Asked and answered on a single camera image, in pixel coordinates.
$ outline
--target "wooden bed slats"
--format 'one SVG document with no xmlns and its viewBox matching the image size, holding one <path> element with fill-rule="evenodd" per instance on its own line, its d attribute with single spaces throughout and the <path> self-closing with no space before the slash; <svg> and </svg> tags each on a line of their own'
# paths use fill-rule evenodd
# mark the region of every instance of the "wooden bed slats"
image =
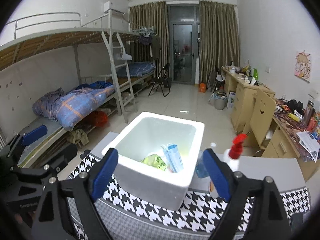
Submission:
<svg viewBox="0 0 320 240">
<path fill-rule="evenodd" d="M 0 46 L 0 71 L 11 66 L 12 64 L 31 57 L 33 55 L 49 51 L 52 49 L 58 49 L 62 47 L 68 47 L 75 44 L 89 44 L 89 43 L 101 43 L 103 39 L 101 37 L 101 30 L 87 31 L 75 30 L 72 32 L 51 33 L 44 36 L 34 37 L 28 40 L 23 40 L 1 50 Z M 113 30 L 113 41 L 117 41 L 116 30 Z M 121 40 L 135 41 L 138 36 L 131 33 L 119 32 Z"/>
</svg>

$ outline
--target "door frame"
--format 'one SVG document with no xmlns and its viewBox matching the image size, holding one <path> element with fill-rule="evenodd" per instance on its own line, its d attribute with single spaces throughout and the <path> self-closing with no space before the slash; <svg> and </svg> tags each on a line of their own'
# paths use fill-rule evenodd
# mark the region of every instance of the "door frame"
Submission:
<svg viewBox="0 0 320 240">
<path fill-rule="evenodd" d="M 193 15 L 194 21 L 186 22 L 186 21 L 172 21 L 171 20 L 171 6 L 193 6 Z M 196 60 L 198 57 L 198 22 L 196 19 L 196 6 L 197 4 L 169 4 L 168 7 L 168 19 L 169 19 L 169 48 L 170 48 L 170 74 L 172 82 L 174 83 L 182 83 L 182 84 L 191 84 L 194 85 L 196 82 Z M 192 54 L 194 57 L 192 58 L 192 68 L 191 68 L 191 82 L 182 82 L 173 80 L 173 25 L 192 25 Z"/>
</svg>

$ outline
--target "screw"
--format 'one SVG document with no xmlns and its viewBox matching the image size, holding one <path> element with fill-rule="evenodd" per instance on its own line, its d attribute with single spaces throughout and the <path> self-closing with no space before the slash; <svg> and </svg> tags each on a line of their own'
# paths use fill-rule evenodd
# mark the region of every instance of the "screw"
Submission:
<svg viewBox="0 0 320 240">
<path fill-rule="evenodd" d="M 266 176 L 266 182 L 272 183 L 273 182 L 273 178 L 271 178 L 270 176 Z"/>
<path fill-rule="evenodd" d="M 234 174 L 235 177 L 238 178 L 238 179 L 242 177 L 242 172 L 241 172 L 241 171 L 235 171 L 233 174 Z"/>
<path fill-rule="evenodd" d="M 86 173 L 85 171 L 83 171 L 83 172 L 81 172 L 80 174 L 79 174 L 79 177 L 81 178 L 81 179 L 84 179 L 84 178 L 86 178 L 88 176 L 88 173 Z"/>
<path fill-rule="evenodd" d="M 56 182 L 56 178 L 55 177 L 51 177 L 50 179 L 49 179 L 49 183 L 50 184 L 53 184 L 53 183 L 55 183 Z"/>
</svg>

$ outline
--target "black folding chair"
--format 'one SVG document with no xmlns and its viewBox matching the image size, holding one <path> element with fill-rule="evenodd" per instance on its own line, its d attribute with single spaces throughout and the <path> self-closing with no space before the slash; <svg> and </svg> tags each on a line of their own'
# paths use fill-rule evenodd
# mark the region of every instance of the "black folding chair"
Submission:
<svg viewBox="0 0 320 240">
<path fill-rule="evenodd" d="M 161 91 L 162 91 L 162 94 L 164 97 L 169 95 L 169 93 L 170 93 L 170 81 L 169 81 L 169 77 L 168 77 L 169 68 L 170 68 L 170 64 L 165 65 L 158 73 L 158 76 L 151 80 L 151 82 L 153 82 L 153 86 L 152 86 L 148 96 L 150 96 L 152 90 L 155 89 L 157 91 L 159 87 L 161 88 Z M 166 95 L 164 94 L 163 88 L 162 88 L 162 85 L 165 86 L 165 84 L 167 84 L 168 88 L 169 88 L 169 92 Z"/>
</svg>

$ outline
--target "anime poster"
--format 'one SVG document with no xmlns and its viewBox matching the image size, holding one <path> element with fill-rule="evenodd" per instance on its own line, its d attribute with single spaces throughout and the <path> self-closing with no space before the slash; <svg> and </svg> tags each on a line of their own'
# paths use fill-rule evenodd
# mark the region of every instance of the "anime poster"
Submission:
<svg viewBox="0 0 320 240">
<path fill-rule="evenodd" d="M 310 82 L 311 55 L 303 52 L 297 52 L 294 75 Z"/>
</svg>

